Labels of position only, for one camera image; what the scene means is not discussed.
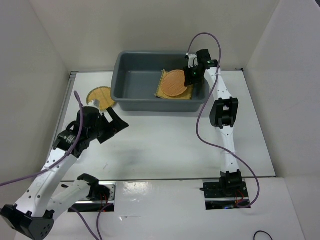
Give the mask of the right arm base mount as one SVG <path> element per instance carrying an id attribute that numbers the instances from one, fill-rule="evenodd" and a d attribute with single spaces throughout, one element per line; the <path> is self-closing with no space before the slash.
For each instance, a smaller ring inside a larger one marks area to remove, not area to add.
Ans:
<path id="1" fill-rule="evenodd" d="M 239 173 L 227 173 L 216 179 L 205 179 L 199 189 L 204 194 L 206 210 L 247 208 L 251 203 L 246 181 Z"/>

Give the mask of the square bamboo mat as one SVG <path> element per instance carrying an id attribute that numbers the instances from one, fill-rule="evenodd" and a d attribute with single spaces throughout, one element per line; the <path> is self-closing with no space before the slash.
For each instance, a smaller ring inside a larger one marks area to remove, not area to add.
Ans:
<path id="1" fill-rule="evenodd" d="M 170 97 L 170 96 L 167 96 L 167 95 L 165 95 L 163 93 L 163 91 L 161 90 L 160 84 L 161 84 L 161 80 L 162 80 L 162 77 L 164 76 L 164 72 L 165 71 L 166 70 L 164 70 L 164 69 L 162 70 L 162 75 L 161 75 L 161 78 L 159 80 L 159 84 L 157 86 L 157 90 L 156 90 L 155 96 L 157 98 L 161 98 L 161 99 L 190 100 L 192 98 L 192 92 L 193 92 L 193 88 L 194 88 L 193 85 L 188 86 L 187 90 L 183 94 L 181 94 L 179 96 L 176 96 L 176 97 Z"/>

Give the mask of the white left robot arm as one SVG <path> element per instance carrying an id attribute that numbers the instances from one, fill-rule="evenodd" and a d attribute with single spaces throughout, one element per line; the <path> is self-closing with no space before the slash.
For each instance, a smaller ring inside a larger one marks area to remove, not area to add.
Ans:
<path id="1" fill-rule="evenodd" d="M 107 201 L 110 189 L 87 173 L 80 175 L 63 192 L 54 195 L 65 174 L 92 141 L 103 144 L 129 127 L 111 107 L 107 112 L 111 121 L 97 107 L 84 106 L 78 111 L 76 120 L 57 136 L 41 174 L 34 178 L 21 198 L 14 204 L 6 204 L 0 211 L 12 229 L 29 239 L 43 240 L 57 218 L 76 202 L 83 199 Z"/>

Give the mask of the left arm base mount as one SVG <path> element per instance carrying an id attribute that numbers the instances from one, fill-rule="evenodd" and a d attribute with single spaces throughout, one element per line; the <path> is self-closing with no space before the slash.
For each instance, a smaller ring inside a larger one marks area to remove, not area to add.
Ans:
<path id="1" fill-rule="evenodd" d="M 84 197 L 79 199 L 73 206 L 80 213 L 113 212 L 115 210 L 116 181 L 100 181 L 100 192 L 92 198 Z"/>

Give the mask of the round orange woven coaster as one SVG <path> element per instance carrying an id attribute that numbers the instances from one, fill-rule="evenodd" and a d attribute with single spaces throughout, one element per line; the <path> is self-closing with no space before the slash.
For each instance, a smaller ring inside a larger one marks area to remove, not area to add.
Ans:
<path id="1" fill-rule="evenodd" d="M 183 70 L 172 70 L 164 72 L 160 88 L 162 92 L 169 97 L 178 97 L 182 95 L 187 87 L 185 86 L 185 73 Z"/>

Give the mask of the round bamboo coaster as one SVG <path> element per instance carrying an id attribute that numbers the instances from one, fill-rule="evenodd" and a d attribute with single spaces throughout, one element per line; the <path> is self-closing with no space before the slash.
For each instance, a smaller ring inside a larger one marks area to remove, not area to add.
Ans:
<path id="1" fill-rule="evenodd" d="M 113 107 L 116 104 L 116 102 L 111 98 L 111 88 L 107 86 L 97 87 L 87 95 L 87 104 L 93 100 L 99 101 L 100 111 L 106 111 L 109 107 Z"/>

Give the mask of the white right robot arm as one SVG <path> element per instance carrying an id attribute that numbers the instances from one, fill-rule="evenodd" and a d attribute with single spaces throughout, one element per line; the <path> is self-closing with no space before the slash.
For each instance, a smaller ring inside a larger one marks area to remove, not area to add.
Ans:
<path id="1" fill-rule="evenodd" d="M 210 124 L 220 134 L 224 148 L 224 160 L 220 167 L 219 191 L 229 197 L 235 194 L 243 184 L 243 178 L 235 158 L 234 126 L 237 118 L 239 100 L 233 97 L 221 75 L 218 61 L 211 59 L 207 49 L 196 54 L 187 53 L 187 66 L 183 68 L 185 86 L 198 84 L 201 81 L 213 81 L 213 107 L 209 114 Z"/>

